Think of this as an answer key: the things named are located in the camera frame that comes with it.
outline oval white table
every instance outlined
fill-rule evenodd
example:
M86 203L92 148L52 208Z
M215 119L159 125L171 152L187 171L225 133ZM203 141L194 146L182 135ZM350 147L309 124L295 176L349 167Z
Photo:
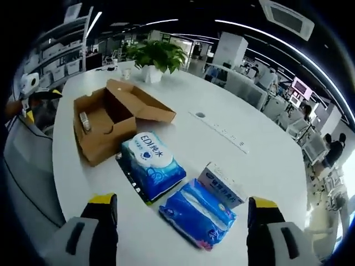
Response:
M306 175L301 149L264 114L248 103L201 78L183 71L163 75L160 83L139 80L132 62L130 82L176 111L172 124L144 122L141 130L154 130L187 171L197 178L213 161L243 185L248 196L275 201L287 221L304 229ZM211 252L198 250L159 215L147 207L124 176L114 157L97 167L80 158L73 131L73 100L120 79L118 71L95 71L67 81L59 102L53 135L53 170L60 205L66 220L79 216L93 193L118 196L117 265L247 265L247 203L234 209L237 220ZM242 152L189 112L203 112L242 140Z

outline blue packaging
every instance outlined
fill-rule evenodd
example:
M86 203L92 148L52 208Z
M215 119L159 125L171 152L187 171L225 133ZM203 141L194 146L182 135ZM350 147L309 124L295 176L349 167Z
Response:
M122 159L131 176L152 201L185 176L185 170L152 132L141 132L122 143Z
M196 179L159 207L159 212L199 248L212 250L233 225L236 215Z

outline potted plant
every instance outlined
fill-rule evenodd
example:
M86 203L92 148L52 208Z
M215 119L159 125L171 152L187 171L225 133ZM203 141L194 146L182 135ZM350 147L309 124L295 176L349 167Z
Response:
M186 53L173 43L161 40L146 40L128 49L128 57L135 61L137 68L142 68L145 82L159 82L163 73L180 69L185 64Z

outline open cardboard box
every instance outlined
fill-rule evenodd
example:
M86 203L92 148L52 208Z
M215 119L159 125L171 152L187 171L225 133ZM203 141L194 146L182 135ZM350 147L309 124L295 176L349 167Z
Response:
M86 112L91 131L79 114ZM106 88L74 100L74 131L83 155L96 166L120 151L137 132L135 118L171 122L176 113L137 86L109 79Z

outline green plant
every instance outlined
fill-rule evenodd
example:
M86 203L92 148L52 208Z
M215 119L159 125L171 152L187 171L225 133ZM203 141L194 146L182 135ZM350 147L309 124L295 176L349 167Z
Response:
M127 56L135 61L137 68L145 65L154 65L161 72L170 73L185 64L186 53L173 43L161 40L146 40L138 45L130 47Z

